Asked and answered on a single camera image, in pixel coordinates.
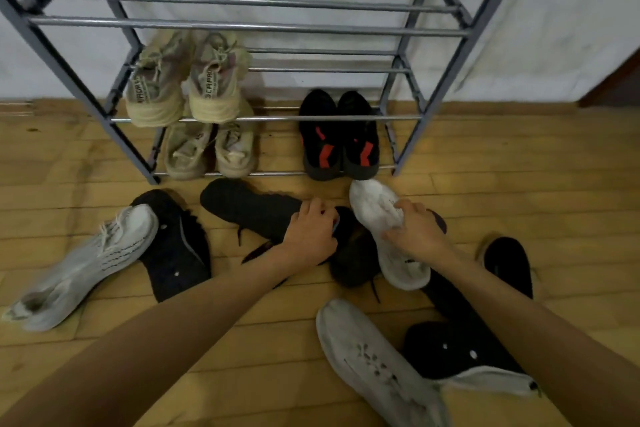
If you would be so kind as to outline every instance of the wall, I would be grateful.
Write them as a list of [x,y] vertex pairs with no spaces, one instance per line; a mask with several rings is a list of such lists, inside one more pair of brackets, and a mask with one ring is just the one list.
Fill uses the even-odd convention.
[[[482,0],[462,1],[474,13]],[[404,21],[404,14],[388,12],[156,3],[129,3],[126,8],[130,16],[144,18],[375,26],[400,26]],[[104,2],[76,0],[57,0],[47,13],[111,16]],[[640,0],[505,0],[447,99],[576,100],[640,46],[639,18]],[[419,26],[454,27],[450,18],[434,14],[421,17]],[[104,96],[127,52],[121,31],[50,27],[45,32],[96,95]],[[149,32],[142,31],[142,36],[148,38]],[[246,34],[246,43],[261,47],[391,50],[397,38],[262,33]],[[412,43],[410,59],[426,94],[436,84],[456,45],[455,39],[416,39]],[[0,98],[68,96],[4,19],[0,19],[0,54]],[[382,81],[381,75],[252,73],[244,86],[248,94],[272,99],[300,98],[308,88],[318,86],[356,87],[374,98]],[[398,84],[392,97],[410,99],[410,93],[404,84]]]

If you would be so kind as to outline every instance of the beige sneaker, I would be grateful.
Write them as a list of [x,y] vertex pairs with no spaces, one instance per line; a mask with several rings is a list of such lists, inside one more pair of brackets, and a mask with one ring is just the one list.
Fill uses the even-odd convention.
[[[186,106],[185,116],[191,116]],[[164,167],[177,180],[196,179],[207,172],[204,151],[211,140],[213,124],[176,122],[169,126]]]
[[188,78],[194,43],[189,31],[159,30],[140,53],[125,92],[131,123],[167,126],[182,115],[180,84]]
[[[253,115],[251,105],[242,98],[239,116]],[[223,176],[240,178],[255,169],[253,155],[253,122],[228,122],[220,125],[216,136],[216,160]]]
[[238,82],[249,69],[251,55],[233,32],[210,32],[196,49],[189,74],[189,102],[196,120],[225,123],[237,117]]

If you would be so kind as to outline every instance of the metal shoe rack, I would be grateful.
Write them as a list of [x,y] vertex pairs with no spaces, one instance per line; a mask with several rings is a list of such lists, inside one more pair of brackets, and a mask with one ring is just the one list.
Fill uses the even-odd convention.
[[[307,34],[349,34],[358,36],[400,36],[395,51],[365,51],[365,50],[293,50],[284,48],[249,48],[252,53],[269,54],[309,54],[309,55],[350,55],[350,56],[387,56],[391,61],[390,67],[385,68],[355,68],[355,69],[306,69],[302,67],[268,68],[252,67],[250,71],[277,71],[287,73],[311,72],[311,73],[384,73],[387,74],[386,82],[380,95],[380,104],[377,107],[377,115],[348,115],[335,117],[305,117],[300,115],[265,115],[240,117],[237,121],[302,121],[302,120],[380,120],[385,122],[387,135],[393,152],[393,164],[381,165],[381,168],[391,168],[397,174],[403,167],[413,147],[426,128],[429,120],[438,110],[444,96],[458,75],[460,68],[468,58],[471,50],[484,31],[489,20],[495,13],[502,0],[483,0],[475,16],[471,17],[460,0],[443,0],[443,5],[424,5],[424,0],[413,0],[412,4],[391,3],[352,3],[334,1],[305,1],[305,0],[105,0],[114,18],[94,17],[59,17],[46,16],[44,9],[53,0],[0,0],[0,10],[4,16],[17,29],[24,40],[51,68],[54,74],[67,87],[72,95],[82,101],[87,111],[100,123],[108,136],[113,139],[129,160],[142,172],[150,183],[158,183],[159,177],[165,175],[156,172],[157,157],[164,138],[164,128],[156,131],[150,156],[145,159],[132,142],[127,139],[120,130],[121,123],[130,123],[127,118],[114,117],[116,106],[122,98],[122,93],[127,81],[135,67],[138,55],[142,50],[142,43],[135,31],[136,28],[178,28],[178,29],[206,29],[206,30],[235,30],[235,31],[272,31],[293,32]],[[272,7],[298,7],[308,9],[340,9],[340,10],[380,10],[389,12],[407,13],[404,27],[372,27],[372,26],[345,26],[345,25],[300,25],[300,24],[274,24],[274,23],[243,23],[243,22],[209,22],[209,21],[172,21],[158,19],[130,19],[127,17],[122,2],[165,2],[165,3],[210,3],[222,5],[257,5]],[[416,28],[416,22],[420,13],[431,12],[450,14],[458,24],[457,29],[429,29]],[[89,91],[76,72],[62,58],[50,40],[41,31],[40,26],[93,26],[93,27],[118,27],[121,28],[127,40],[131,44],[131,50],[126,56],[122,68],[111,86],[111,90],[104,103]],[[460,43],[449,61],[444,73],[427,99],[422,95],[419,84],[413,74],[409,60],[406,57],[406,49],[412,37],[455,37]],[[388,115],[387,103],[391,88],[397,75],[404,75],[412,91],[417,104],[415,114]],[[271,110],[282,110],[281,107],[266,107]],[[415,120],[417,121],[411,136],[402,150],[396,147],[396,138],[391,125],[392,121]],[[254,172],[257,176],[282,176],[297,175],[304,172]],[[212,172],[207,175],[219,175]]]

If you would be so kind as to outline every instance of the red accent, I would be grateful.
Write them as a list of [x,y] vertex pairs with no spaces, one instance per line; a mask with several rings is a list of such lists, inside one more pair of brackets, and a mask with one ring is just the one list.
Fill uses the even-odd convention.
[[331,155],[332,150],[333,150],[332,145],[329,145],[329,144],[323,145],[323,148],[320,151],[320,167],[322,169],[328,169],[330,167],[329,161],[327,159],[329,159],[329,156]]
[[371,165],[369,164],[369,154],[371,154],[372,150],[373,144],[371,142],[366,142],[364,144],[364,149],[360,153],[360,165],[364,165],[367,167]]

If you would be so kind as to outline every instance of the wooden floor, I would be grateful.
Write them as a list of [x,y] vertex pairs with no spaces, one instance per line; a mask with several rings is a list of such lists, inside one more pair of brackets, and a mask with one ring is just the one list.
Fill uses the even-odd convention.
[[[410,123],[396,124],[399,140]],[[260,167],[301,167],[295,124],[263,128]],[[147,152],[152,132],[127,127]],[[388,162],[388,145],[383,147]],[[556,116],[443,116],[431,124],[397,178],[380,178],[447,220],[473,253],[490,232],[520,239],[536,299],[598,341],[640,363],[640,112]],[[252,178],[260,190],[345,203],[349,181]],[[263,241],[204,212],[207,179],[165,180],[207,229],[214,272],[239,266]],[[92,121],[77,117],[0,119],[0,306],[62,258],[99,223],[150,186]],[[141,426],[382,425],[325,361],[314,317],[326,301],[354,302],[399,345],[407,327],[437,314],[427,297],[377,283],[344,290],[318,267],[262,298],[140,420]],[[145,269],[110,277],[62,325],[29,334],[0,323],[0,412],[82,350],[155,301]],[[459,426],[560,426],[544,398],[446,393]]]

